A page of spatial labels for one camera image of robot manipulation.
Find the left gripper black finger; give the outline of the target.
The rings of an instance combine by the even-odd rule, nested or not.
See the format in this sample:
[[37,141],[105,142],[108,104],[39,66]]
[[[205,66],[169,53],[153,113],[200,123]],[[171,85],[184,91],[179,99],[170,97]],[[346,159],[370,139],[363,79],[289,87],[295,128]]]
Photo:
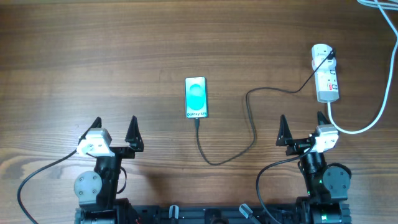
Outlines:
[[91,126],[80,136],[79,140],[84,140],[86,139],[86,135],[88,134],[88,131],[92,128],[101,128],[102,127],[102,120],[100,117],[97,117],[94,122],[91,124]]
[[136,116],[132,116],[131,118],[127,134],[125,137],[125,141],[129,144],[129,147],[131,147],[134,151],[136,152],[144,151],[144,142],[139,132]]

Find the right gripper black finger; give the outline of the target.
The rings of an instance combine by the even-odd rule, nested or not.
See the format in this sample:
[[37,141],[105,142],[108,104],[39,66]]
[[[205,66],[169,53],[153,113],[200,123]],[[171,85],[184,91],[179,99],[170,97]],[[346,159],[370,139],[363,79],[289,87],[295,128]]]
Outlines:
[[280,127],[275,144],[276,146],[288,146],[292,144],[292,134],[284,114],[280,116]]
[[317,112],[317,121],[319,126],[331,124],[329,119],[321,111]]

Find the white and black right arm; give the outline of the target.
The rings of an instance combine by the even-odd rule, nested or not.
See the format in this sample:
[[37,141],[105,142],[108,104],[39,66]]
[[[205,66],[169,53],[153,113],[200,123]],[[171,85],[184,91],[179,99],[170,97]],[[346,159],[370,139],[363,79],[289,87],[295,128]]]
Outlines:
[[351,223],[348,190],[352,173],[340,163],[327,163],[325,153],[333,149],[339,138],[338,130],[317,113],[318,126],[307,138],[294,139],[286,117],[280,117],[277,146],[285,146],[288,156],[299,156],[298,167],[307,189],[306,197],[295,203],[294,223]]

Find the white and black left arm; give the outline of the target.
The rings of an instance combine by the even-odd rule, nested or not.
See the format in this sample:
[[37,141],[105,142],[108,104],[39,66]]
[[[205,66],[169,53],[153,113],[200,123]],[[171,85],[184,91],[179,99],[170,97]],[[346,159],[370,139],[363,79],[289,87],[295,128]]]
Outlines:
[[75,180],[74,192],[79,207],[75,223],[140,223],[141,217],[127,198],[117,199],[119,175],[123,159],[134,159],[137,152],[144,150],[137,118],[131,118],[125,141],[127,146],[112,146],[112,138],[102,127],[100,117],[79,138],[77,153],[96,159],[93,171],[81,173]]

